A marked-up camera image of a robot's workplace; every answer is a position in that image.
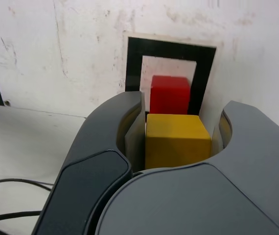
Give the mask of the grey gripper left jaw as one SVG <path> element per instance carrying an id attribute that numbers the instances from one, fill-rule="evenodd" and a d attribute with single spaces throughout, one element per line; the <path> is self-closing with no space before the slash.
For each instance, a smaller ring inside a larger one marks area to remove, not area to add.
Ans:
<path id="1" fill-rule="evenodd" d="M 145 167 L 139 91 L 105 101 L 83 122 L 35 225 L 35 235 L 93 235 L 107 202 Z"/>

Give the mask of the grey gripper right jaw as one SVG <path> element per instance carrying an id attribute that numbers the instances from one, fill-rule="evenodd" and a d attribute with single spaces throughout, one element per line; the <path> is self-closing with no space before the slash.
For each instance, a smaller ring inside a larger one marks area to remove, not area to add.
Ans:
<path id="1" fill-rule="evenodd" d="M 279 126 L 230 101 L 224 148 L 198 164 L 148 170 L 124 184 L 98 235 L 279 235 Z"/>

